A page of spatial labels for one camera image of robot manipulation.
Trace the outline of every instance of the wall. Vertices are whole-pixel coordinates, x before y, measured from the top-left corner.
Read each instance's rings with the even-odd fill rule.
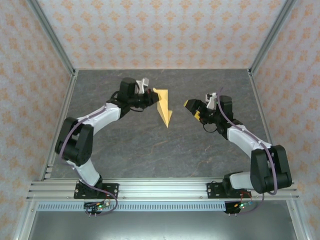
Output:
[[[25,0],[0,1],[0,239],[11,240],[70,76]]]
[[[249,68],[285,0],[40,0],[80,69]]]
[[[320,236],[320,4],[298,0],[254,76],[272,137]]]

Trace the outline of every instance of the gray marble surface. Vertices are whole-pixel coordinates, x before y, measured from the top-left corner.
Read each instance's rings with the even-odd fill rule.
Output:
[[[150,80],[149,87],[168,89],[173,114],[167,128],[157,106],[129,112],[94,137],[91,159],[104,178],[222,177],[250,170],[250,159],[217,132],[207,133],[184,107],[188,99],[224,87],[232,97],[234,117],[267,140],[252,86],[245,69],[81,70],[68,116],[75,118],[101,107],[117,91],[124,77]],[[56,159],[52,178],[77,175]]]

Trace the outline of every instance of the floral wallpaper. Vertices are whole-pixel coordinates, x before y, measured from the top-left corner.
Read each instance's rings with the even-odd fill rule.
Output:
[[[288,155],[291,173],[320,236],[320,4],[297,0],[254,76],[274,141]]]
[[[39,2],[77,69],[243,69],[285,0]]]
[[[47,157],[70,76],[26,0],[0,1],[0,239]]]

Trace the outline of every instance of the yellow paper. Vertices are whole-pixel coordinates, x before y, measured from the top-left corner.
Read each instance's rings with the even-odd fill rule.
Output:
[[[169,128],[169,121],[172,116],[172,110],[168,109],[168,90],[167,89],[153,89],[158,94],[159,101],[157,102],[157,110],[164,121],[167,128]]]

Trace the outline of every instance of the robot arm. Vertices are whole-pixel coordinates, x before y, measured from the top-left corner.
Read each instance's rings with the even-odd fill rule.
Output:
[[[126,77],[121,81],[119,91],[105,105],[89,115],[64,120],[55,152],[77,170],[85,183],[98,189],[102,185],[102,177],[91,161],[94,135],[108,124],[121,119],[133,107],[145,109],[159,101],[158,94],[147,89],[148,84],[147,78],[136,81]]]
[[[216,93],[207,94],[206,103],[198,99],[190,99],[185,102],[184,106],[201,124],[215,124],[220,135],[236,144],[251,158],[250,172],[238,172],[224,176],[222,184],[225,186],[225,191],[254,189],[257,193],[262,194],[275,190],[275,182],[278,189],[290,187],[292,178],[285,149],[281,145],[273,146],[259,139],[240,121],[234,119],[231,97],[222,95],[219,101],[223,114],[233,124],[228,122],[221,113]],[[272,157],[271,160],[274,163],[275,182],[268,155]]]

